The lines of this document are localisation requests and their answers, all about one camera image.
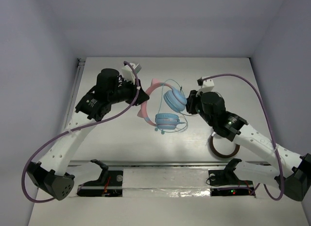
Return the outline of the pink blue cat-ear headphones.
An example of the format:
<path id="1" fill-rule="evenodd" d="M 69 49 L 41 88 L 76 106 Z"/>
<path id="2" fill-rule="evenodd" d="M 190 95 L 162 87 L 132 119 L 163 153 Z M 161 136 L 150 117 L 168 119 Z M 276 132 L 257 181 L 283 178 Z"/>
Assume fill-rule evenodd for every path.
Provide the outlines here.
<path id="1" fill-rule="evenodd" d="M 141 104 L 137 116 L 162 134 L 185 131 L 188 121 L 182 113 L 186 109 L 187 99 L 182 86 L 173 79 L 163 82 L 154 78 L 145 92 L 151 97 L 154 91 L 160 95 L 158 106 L 151 109 L 146 101 Z"/>

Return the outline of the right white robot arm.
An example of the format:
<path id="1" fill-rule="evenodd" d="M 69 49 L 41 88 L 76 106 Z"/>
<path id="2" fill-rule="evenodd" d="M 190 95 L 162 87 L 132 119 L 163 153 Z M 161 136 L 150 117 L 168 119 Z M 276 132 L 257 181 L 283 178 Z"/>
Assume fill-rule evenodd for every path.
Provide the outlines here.
<path id="1" fill-rule="evenodd" d="M 186 111 L 198 114 L 212 127 L 213 132 L 230 142 L 253 152 L 267 166 L 231 159 L 223 170 L 214 170 L 213 186 L 234 185 L 249 180 L 279 188 L 292 200 L 301 202 L 311 186 L 311 156 L 300 155 L 276 145 L 258 132 L 242 117 L 225 108 L 224 99 L 216 92 L 199 93 L 191 90 Z"/>

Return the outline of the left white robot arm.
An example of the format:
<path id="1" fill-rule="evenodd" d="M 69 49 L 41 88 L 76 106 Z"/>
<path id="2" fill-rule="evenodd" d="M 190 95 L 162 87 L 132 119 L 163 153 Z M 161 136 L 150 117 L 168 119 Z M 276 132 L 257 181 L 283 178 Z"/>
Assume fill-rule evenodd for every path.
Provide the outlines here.
<path id="1" fill-rule="evenodd" d="M 149 98 L 133 63 L 125 63 L 121 72 L 111 68 L 101 70 L 96 84 L 76 105 L 65 130 L 42 145 L 26 162 L 21 176 L 24 196 L 39 203 L 26 191 L 28 176 L 37 188 L 51 196 L 50 201 L 65 199 L 73 190 L 75 179 L 75 175 L 67 172 L 69 163 L 89 133 Z"/>

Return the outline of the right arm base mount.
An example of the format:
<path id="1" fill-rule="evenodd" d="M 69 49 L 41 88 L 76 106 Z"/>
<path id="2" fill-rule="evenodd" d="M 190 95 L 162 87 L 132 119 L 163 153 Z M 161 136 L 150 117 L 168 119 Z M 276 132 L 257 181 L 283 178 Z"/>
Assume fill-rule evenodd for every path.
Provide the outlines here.
<path id="1" fill-rule="evenodd" d="M 211 187 L 212 197 L 256 196 L 255 187 L 250 180 L 238 179 L 234 174 L 242 160 L 232 159 L 222 170 L 210 170 L 206 184 Z"/>

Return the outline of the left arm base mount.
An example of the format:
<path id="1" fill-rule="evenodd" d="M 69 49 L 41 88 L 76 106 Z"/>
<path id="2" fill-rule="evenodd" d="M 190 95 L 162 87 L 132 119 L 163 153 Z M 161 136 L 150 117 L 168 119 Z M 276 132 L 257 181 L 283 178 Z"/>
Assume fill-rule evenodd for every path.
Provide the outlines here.
<path id="1" fill-rule="evenodd" d="M 93 159 L 91 164 L 97 165 L 101 172 L 97 179 L 89 180 L 78 186 L 79 197 L 122 197 L 123 170 L 110 170 L 103 162 Z"/>

